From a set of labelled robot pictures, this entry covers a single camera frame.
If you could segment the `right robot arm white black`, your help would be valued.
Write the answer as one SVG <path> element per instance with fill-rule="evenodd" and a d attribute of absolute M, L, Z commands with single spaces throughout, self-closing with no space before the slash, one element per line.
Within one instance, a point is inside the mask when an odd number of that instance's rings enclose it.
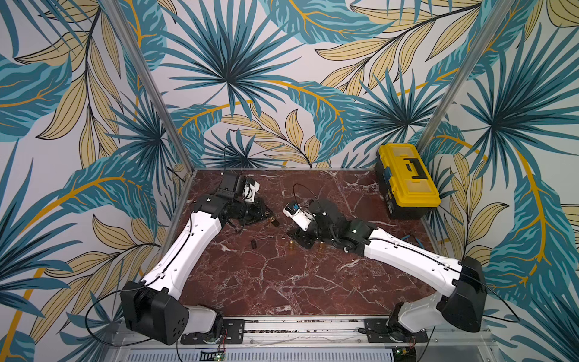
<path fill-rule="evenodd" d="M 317 241 L 330 244 L 344 253 L 393 266 L 434 289 L 428 297 L 397 304 L 388 319 L 388 334 L 409 337 L 445 323 L 469 333 L 480 331 L 487 288 L 476 259 L 440 256 L 365 220 L 348 220 L 324 199 L 307 207 L 290 202 L 283 214 L 296 225 L 289 236 L 304 249 Z"/>

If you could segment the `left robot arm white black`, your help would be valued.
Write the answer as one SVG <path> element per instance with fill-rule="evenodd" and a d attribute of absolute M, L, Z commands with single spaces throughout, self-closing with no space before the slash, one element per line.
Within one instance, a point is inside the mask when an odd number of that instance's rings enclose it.
<path fill-rule="evenodd" d="M 171 248 L 140 282 L 120 292 L 126 327 L 165 345 L 185 331 L 191 312 L 179 302 L 185 282 L 209 243 L 229 220 L 250 226 L 272 217 L 262 198 L 253 202 L 206 195 L 195 202 Z"/>

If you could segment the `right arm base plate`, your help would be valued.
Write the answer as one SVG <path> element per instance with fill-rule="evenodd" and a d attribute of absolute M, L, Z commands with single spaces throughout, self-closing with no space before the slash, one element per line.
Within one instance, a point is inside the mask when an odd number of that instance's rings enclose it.
<path fill-rule="evenodd" d="M 428 341 L 428 335 L 424 330 L 412 333 L 398 324 L 391 324 L 388 318 L 366 318 L 363 320 L 363 329 L 369 343 L 397 343 L 401 345 Z"/>

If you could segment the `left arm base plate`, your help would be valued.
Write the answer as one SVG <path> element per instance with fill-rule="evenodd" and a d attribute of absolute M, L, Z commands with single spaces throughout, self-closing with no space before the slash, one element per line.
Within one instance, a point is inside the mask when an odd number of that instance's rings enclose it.
<path fill-rule="evenodd" d="M 217 345 L 223 342 L 226 345 L 241 345 L 245 324 L 244 319 L 219 320 L 209 332 L 184 333 L 179 342 L 183 345 Z"/>

